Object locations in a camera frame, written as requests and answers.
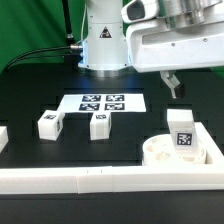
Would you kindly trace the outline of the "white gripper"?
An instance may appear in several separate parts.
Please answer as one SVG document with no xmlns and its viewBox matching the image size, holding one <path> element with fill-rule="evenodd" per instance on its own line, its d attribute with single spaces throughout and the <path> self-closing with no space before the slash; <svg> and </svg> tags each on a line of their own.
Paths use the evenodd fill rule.
<svg viewBox="0 0 224 224">
<path fill-rule="evenodd" d="M 184 84 L 174 71 L 224 65 L 224 22 L 169 30 L 159 20 L 131 25 L 126 33 L 133 67 L 140 73 L 161 71 L 174 99 Z"/>
</svg>

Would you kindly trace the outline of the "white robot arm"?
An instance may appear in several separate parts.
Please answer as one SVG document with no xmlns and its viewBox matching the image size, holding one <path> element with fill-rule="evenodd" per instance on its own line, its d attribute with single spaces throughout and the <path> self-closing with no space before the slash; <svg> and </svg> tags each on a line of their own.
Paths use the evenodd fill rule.
<svg viewBox="0 0 224 224">
<path fill-rule="evenodd" d="M 224 0 L 85 0 L 88 35 L 80 66 L 131 66 L 159 72 L 174 98 L 184 87 L 174 72 L 224 65 Z"/>
</svg>

